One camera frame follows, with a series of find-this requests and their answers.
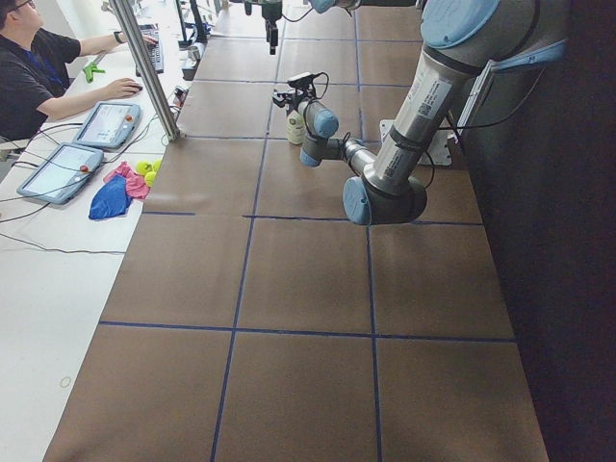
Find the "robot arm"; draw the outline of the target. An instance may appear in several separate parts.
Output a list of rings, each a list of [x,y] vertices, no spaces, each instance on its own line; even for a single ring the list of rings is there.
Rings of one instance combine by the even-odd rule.
[[[300,161],[346,162],[354,171],[343,187],[347,218],[359,225],[404,223],[426,205],[411,173],[460,94],[487,64],[537,66],[558,60],[567,40],[568,1],[429,1],[422,14],[423,48],[410,91],[377,153],[353,138],[337,139],[338,119],[319,101],[315,75],[292,77],[273,103],[297,112],[306,134]]]

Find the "person's hand on keyboard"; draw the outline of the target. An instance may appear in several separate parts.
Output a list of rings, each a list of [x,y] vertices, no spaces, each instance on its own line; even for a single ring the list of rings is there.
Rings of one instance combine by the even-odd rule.
[[[124,33],[124,32],[119,32],[118,33],[118,37],[122,42],[128,42],[128,36]],[[155,46],[158,44],[158,40],[156,38],[153,38],[151,36],[148,35],[142,35],[141,36],[143,42],[147,45],[147,46]]]

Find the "person's hand on mouse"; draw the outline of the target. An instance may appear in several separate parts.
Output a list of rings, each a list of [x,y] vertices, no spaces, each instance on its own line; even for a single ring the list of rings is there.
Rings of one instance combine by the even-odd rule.
[[[108,99],[132,97],[142,91],[142,86],[130,78],[114,80],[106,87]]]

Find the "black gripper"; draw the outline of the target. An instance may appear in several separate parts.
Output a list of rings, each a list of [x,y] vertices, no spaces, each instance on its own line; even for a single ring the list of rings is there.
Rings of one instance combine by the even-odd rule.
[[[308,96],[303,91],[288,91],[286,93],[275,92],[272,95],[272,102],[279,108],[285,108],[286,113],[290,114],[291,112],[297,112],[300,103],[307,98]]]
[[[282,0],[262,0],[259,4],[262,17],[267,21],[269,53],[275,55],[278,47],[278,28],[275,21],[282,18]]]

